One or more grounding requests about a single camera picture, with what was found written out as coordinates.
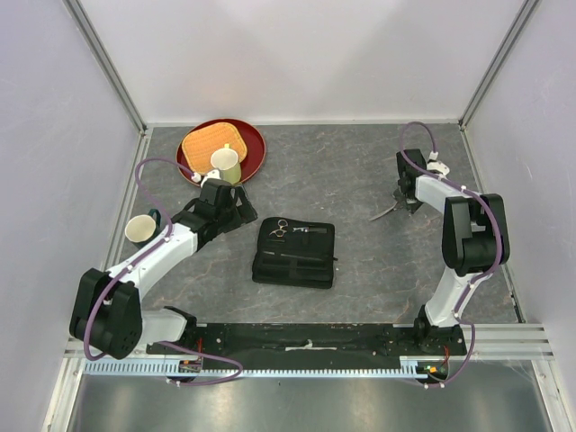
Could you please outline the black tool case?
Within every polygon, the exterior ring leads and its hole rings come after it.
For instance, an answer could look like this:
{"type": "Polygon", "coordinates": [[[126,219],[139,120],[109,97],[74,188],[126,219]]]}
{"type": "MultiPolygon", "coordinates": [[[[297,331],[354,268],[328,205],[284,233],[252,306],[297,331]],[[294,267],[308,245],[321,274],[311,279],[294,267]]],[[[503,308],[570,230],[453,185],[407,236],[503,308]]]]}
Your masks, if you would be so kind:
{"type": "Polygon", "coordinates": [[[252,264],[252,281],[259,284],[330,289],[335,278],[335,226],[330,223],[269,217],[262,221],[252,264]],[[308,233],[270,236],[280,219],[308,233]]]}

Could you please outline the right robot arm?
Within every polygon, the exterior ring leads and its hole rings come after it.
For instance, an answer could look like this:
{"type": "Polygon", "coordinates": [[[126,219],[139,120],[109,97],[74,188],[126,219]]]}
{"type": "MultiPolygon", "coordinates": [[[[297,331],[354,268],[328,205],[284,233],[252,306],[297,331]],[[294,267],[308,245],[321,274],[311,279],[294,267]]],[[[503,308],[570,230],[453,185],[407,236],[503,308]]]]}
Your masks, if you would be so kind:
{"type": "Polygon", "coordinates": [[[397,167],[400,205],[413,213],[427,204],[443,216],[445,270],[411,334],[413,346],[429,355],[445,343],[441,328],[458,325],[476,288],[509,260],[505,205],[497,193],[476,193],[447,179],[447,167],[426,161],[418,149],[399,151],[397,167]]]}

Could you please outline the silver scissors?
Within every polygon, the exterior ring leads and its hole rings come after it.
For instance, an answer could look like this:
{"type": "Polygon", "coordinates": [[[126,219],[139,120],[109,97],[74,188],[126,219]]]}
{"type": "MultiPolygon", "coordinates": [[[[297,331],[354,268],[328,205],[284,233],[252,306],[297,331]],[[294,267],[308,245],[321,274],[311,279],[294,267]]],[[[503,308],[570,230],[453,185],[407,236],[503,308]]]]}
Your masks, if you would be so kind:
{"type": "Polygon", "coordinates": [[[401,202],[396,202],[392,207],[390,207],[390,208],[388,208],[388,209],[386,209],[386,210],[384,210],[384,211],[381,211],[381,212],[379,212],[378,214],[372,216],[372,217],[369,219],[369,221],[376,221],[376,220],[380,219],[380,218],[383,217],[383,216],[386,216],[387,214],[389,214],[389,213],[391,213],[391,212],[397,211],[397,210],[400,209],[401,207],[402,207],[402,203],[401,203],[401,202]]]}
{"type": "Polygon", "coordinates": [[[308,233],[311,230],[310,227],[294,227],[291,226],[288,220],[280,219],[277,221],[277,227],[273,229],[269,235],[277,237],[279,239],[284,238],[289,233],[308,233]]]}

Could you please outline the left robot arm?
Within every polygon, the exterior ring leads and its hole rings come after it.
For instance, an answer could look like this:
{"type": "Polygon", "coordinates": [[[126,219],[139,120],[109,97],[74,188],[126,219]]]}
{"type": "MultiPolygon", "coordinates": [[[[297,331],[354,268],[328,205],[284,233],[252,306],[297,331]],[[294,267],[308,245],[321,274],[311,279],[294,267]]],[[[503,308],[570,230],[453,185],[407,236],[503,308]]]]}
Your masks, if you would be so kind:
{"type": "Polygon", "coordinates": [[[107,270],[91,268],[80,278],[69,322],[71,337],[100,356],[121,360],[139,345],[166,342],[190,353],[197,332],[194,317],[174,307],[144,311],[149,290],[181,261],[221,234],[257,219],[241,185],[208,180],[199,197],[174,215],[144,248],[107,270]]]}

